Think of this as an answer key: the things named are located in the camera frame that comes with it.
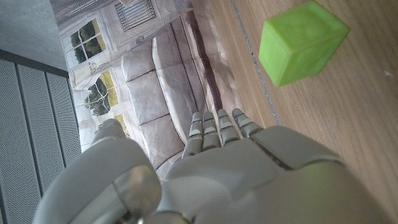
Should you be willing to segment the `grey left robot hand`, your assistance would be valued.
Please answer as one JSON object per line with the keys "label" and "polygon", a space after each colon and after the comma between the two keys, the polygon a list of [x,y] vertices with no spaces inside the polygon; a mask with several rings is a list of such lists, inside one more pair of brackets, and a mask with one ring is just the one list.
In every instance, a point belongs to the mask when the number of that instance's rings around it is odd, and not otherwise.
{"label": "grey left robot hand", "polygon": [[339,155],[240,109],[195,113],[163,179],[121,124],[106,120],[34,215],[34,223],[393,222]]}

